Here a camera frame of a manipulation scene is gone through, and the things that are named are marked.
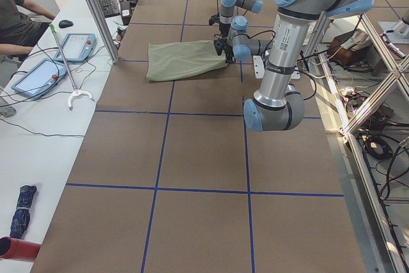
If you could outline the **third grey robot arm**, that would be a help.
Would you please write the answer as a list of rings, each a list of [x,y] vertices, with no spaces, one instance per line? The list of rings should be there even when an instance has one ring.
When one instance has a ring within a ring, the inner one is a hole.
[[[408,44],[408,11],[397,22],[379,22],[388,43]]]

